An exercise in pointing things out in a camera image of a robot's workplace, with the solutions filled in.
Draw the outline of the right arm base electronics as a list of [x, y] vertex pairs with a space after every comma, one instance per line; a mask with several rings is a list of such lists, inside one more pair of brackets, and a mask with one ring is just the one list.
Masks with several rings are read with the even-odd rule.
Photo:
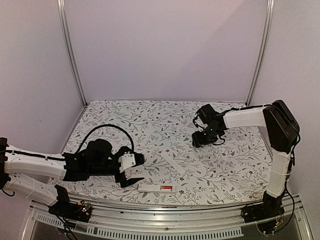
[[283, 195], [272, 197], [266, 192], [263, 194], [262, 203], [247, 204], [240, 212], [245, 223], [258, 222], [257, 229], [264, 235], [274, 234], [283, 221], [285, 210], [282, 205]]

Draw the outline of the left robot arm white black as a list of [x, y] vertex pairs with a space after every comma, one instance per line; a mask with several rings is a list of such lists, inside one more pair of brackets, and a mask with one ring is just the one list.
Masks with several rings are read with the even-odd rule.
[[74, 213], [68, 192], [60, 186], [50, 187], [32, 176], [55, 178], [64, 182], [86, 181], [92, 176], [113, 176], [122, 188], [134, 185], [139, 178], [127, 179], [127, 169], [140, 166], [145, 156], [127, 146], [112, 153], [112, 145], [104, 140], [90, 141], [78, 153], [44, 154], [22, 150], [0, 139], [0, 188], [24, 193], [47, 206], [53, 206], [63, 216]]

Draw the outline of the white remote control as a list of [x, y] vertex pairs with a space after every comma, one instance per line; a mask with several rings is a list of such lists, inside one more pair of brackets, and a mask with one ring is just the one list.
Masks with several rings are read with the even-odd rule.
[[149, 185], [149, 184], [139, 184], [137, 191], [142, 193], [175, 193], [176, 189], [173, 186], [172, 191], [160, 190], [161, 186], [173, 186], [173, 185]]

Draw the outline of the white remote battery cover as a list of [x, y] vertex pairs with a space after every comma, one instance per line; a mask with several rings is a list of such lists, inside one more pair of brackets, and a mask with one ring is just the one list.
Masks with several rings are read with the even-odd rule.
[[181, 175], [185, 173], [184, 169], [175, 162], [167, 153], [163, 153], [162, 157]]

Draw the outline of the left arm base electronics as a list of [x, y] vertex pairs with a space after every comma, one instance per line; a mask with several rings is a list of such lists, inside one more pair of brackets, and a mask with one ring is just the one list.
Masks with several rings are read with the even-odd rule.
[[67, 220], [88, 223], [92, 215], [92, 204], [84, 200], [72, 203], [64, 187], [55, 185], [54, 188], [57, 191], [57, 202], [48, 207], [48, 212]]

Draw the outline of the red battery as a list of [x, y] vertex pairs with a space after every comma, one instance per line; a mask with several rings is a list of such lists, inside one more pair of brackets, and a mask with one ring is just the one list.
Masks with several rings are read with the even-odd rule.
[[173, 186], [161, 186], [160, 187], [161, 191], [172, 191], [173, 190]]

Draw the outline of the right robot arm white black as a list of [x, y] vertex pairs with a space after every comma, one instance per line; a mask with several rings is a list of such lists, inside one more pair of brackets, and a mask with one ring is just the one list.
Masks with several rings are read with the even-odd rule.
[[281, 214], [282, 198], [287, 188], [287, 181], [295, 164], [295, 147], [299, 143], [300, 126], [283, 100], [271, 104], [231, 108], [217, 112], [210, 104], [202, 106], [196, 112], [206, 127], [192, 134], [192, 145], [200, 148], [215, 145], [226, 130], [241, 127], [266, 128], [272, 152], [272, 167], [268, 186], [257, 206], [245, 207], [247, 216], [260, 215], [269, 218]]

